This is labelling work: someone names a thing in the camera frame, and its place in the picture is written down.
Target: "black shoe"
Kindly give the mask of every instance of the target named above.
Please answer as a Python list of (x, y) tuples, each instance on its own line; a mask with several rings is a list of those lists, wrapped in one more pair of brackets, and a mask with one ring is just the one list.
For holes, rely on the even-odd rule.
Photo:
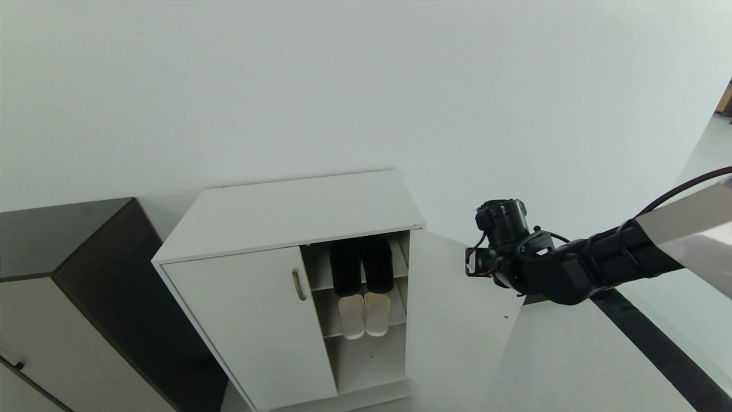
[(366, 288), (374, 293), (389, 293), (394, 288), (392, 247), (383, 236), (359, 239), (361, 261), (366, 272)]
[(330, 246), (330, 269), (333, 290), (338, 296), (361, 292), (361, 254), (356, 239), (336, 240)]

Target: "white shoe cabinet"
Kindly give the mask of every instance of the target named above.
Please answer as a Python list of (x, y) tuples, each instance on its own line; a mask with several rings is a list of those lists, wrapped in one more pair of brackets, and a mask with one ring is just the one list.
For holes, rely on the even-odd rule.
[[(374, 234), (392, 246), (391, 326), (346, 340), (329, 244)], [(415, 391), (468, 411), (522, 301), (465, 276), (465, 247), (427, 232), (385, 171), (206, 190), (153, 263), (253, 411), (348, 411)]]

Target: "open cabinet door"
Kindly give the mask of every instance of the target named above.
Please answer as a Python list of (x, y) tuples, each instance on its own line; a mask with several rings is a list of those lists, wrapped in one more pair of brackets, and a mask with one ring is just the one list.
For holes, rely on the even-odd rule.
[(481, 411), (523, 303), (465, 275), (465, 248), (423, 229), (409, 241), (406, 374), (431, 411)]

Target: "cabinet top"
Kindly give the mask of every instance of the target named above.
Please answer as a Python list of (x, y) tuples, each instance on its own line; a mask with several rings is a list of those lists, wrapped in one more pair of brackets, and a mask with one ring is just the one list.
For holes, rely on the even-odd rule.
[(395, 170), (203, 191), (153, 258), (164, 264), (423, 227)]
[(0, 282), (50, 275), (132, 198), (0, 213)]

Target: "robotic arm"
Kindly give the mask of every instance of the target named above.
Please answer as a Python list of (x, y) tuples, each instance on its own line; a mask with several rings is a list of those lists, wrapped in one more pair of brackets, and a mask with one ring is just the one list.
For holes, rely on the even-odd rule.
[[(625, 282), (686, 267), (732, 298), (732, 180), (656, 209), (691, 186), (731, 172), (729, 167), (690, 180), (620, 226), (572, 241), (540, 227), (530, 232), (519, 199), (491, 200), (477, 209), (483, 237), (466, 249), (466, 275), (493, 278), (519, 296), (541, 293), (575, 305)], [(480, 248), (485, 238), (488, 247)], [(565, 244), (555, 248), (552, 238)]]

